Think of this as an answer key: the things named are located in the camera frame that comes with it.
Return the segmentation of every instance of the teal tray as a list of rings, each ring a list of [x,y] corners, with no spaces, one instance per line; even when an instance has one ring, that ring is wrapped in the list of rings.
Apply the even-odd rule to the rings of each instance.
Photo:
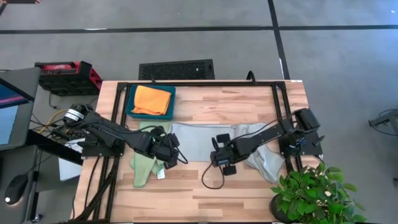
[[[130,89],[130,96],[127,103],[126,114],[132,118],[140,119],[163,119],[171,120],[174,116],[174,101],[175,101],[175,87],[174,86],[155,86],[155,85],[144,85],[149,88],[154,88],[157,90],[163,90],[171,93],[169,107],[167,108],[165,115],[151,115],[151,114],[136,114],[131,111],[134,109],[134,97],[136,96],[136,90],[138,85],[132,85]]]

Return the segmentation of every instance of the wooden tabletop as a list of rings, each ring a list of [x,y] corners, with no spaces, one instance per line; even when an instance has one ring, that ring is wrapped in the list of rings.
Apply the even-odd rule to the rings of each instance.
[[[96,112],[111,119],[117,81],[103,82]],[[292,111],[308,107],[304,85],[301,81],[286,81]],[[282,94],[279,101],[283,105]],[[117,122],[120,121],[124,92]],[[268,86],[212,86],[176,87],[174,121],[191,124],[241,124],[267,123],[276,119],[274,99]],[[127,116],[126,124],[137,129],[139,119]],[[268,143],[270,150],[278,152],[277,141]],[[165,179],[153,174],[144,188],[132,186],[134,171],[129,161],[134,151],[126,146],[120,160],[116,191],[113,200],[112,222],[270,222],[274,217],[269,202],[274,196],[260,173],[245,162],[236,164],[237,174],[225,177],[225,185],[210,190],[201,183],[201,175],[208,162],[178,164],[165,172]],[[88,180],[96,158],[86,159],[78,184],[75,210],[79,215],[84,207]],[[302,156],[303,165],[317,166],[313,156]],[[98,189],[102,159],[93,176],[89,201]],[[285,175],[285,165],[280,174]],[[205,176],[208,185],[219,186],[220,170],[211,168]],[[106,199],[102,200],[99,217],[104,217]]]

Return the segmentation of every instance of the gray concrete floor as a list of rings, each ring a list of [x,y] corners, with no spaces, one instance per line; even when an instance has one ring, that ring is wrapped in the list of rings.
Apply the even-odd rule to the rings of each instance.
[[[280,26],[398,24],[393,0],[274,0]],[[90,29],[180,26],[270,26],[265,0],[51,0],[8,5],[4,29]],[[325,134],[328,166],[341,167],[359,192],[369,222],[396,223],[398,140],[375,132],[368,120],[397,108],[398,30],[283,31],[291,79],[304,81],[310,106]],[[105,80],[136,80],[140,63],[212,58],[217,79],[281,79],[273,31],[141,34],[0,35],[0,69],[34,62],[86,60]],[[68,108],[93,97],[53,97]],[[48,92],[37,94],[34,113],[45,122],[55,111]],[[74,188],[43,194],[42,223],[66,220]],[[48,206],[58,202],[57,207]]]

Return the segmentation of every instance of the green cloth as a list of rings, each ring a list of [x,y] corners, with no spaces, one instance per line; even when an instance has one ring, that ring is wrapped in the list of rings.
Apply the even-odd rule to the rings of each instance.
[[[139,129],[147,126],[163,126],[166,133],[169,131],[171,122],[161,121],[141,121],[139,123]],[[145,131],[151,131],[153,128],[148,128]],[[156,157],[151,159],[141,154],[134,153],[130,160],[130,167],[134,170],[134,188],[144,187],[147,183],[150,172],[154,175],[163,169],[163,161],[157,160]]]

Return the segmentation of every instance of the computer mouse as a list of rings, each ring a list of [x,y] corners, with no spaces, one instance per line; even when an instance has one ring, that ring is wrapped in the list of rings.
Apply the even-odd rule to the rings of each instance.
[[[15,176],[6,189],[4,199],[7,204],[14,205],[21,199],[27,185],[27,175]]]

